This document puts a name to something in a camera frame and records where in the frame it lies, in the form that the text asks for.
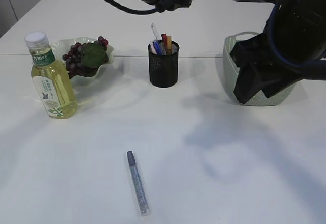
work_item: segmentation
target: yellow liquid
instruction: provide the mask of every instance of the yellow liquid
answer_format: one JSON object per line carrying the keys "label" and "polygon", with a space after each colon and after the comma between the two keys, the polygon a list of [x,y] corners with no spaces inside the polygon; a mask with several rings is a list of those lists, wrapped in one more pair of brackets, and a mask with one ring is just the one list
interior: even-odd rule
{"label": "yellow liquid", "polygon": [[[39,50],[30,50],[31,55],[44,54],[50,51],[50,46]],[[65,65],[58,60],[47,66],[33,66],[31,71],[32,78],[43,76],[51,79],[58,95],[59,103],[62,108],[63,117],[50,116],[56,119],[66,119],[71,117],[78,108],[76,96],[73,92],[72,85]]]}

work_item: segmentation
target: bottle label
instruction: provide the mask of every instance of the bottle label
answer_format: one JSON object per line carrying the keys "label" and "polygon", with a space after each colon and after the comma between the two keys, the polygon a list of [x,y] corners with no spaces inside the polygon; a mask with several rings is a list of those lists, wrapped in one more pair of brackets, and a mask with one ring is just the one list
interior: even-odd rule
{"label": "bottle label", "polygon": [[33,62],[36,66],[47,66],[52,64],[56,58],[53,51],[50,50],[45,54],[32,55]]}
{"label": "bottle label", "polygon": [[58,118],[63,117],[64,114],[53,81],[43,76],[34,76],[32,80],[48,115]]}

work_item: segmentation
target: marker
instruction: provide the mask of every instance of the marker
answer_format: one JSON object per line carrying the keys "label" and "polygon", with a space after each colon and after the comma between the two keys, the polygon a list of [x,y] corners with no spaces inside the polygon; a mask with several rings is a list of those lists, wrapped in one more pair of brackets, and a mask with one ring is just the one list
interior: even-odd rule
{"label": "marker", "polygon": [[172,37],[167,36],[167,54],[172,54]]}
{"label": "marker", "polygon": [[164,47],[165,49],[167,49],[167,44],[168,44],[167,34],[162,34],[162,39],[163,39]]}
{"label": "marker", "polygon": [[141,215],[142,216],[149,215],[150,213],[149,213],[145,192],[143,189],[141,177],[139,175],[136,161],[134,159],[132,151],[127,152],[127,158],[129,162],[130,173],[133,181],[134,190],[137,195],[137,200],[139,204],[139,209],[141,211]]}

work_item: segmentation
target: orange marker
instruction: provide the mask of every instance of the orange marker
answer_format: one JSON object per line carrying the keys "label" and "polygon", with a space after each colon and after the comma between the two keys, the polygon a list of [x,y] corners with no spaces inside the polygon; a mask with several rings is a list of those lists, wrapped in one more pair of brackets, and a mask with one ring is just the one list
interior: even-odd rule
{"label": "orange marker", "polygon": [[167,36],[167,54],[172,54],[172,37]]}

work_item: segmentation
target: green leaf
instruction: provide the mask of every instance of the green leaf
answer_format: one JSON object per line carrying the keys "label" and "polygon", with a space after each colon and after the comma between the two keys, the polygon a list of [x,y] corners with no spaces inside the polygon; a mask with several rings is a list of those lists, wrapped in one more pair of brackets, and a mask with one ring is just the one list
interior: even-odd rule
{"label": "green leaf", "polygon": [[89,43],[84,48],[84,56],[81,63],[89,68],[100,67],[106,59],[105,50],[102,46]]}

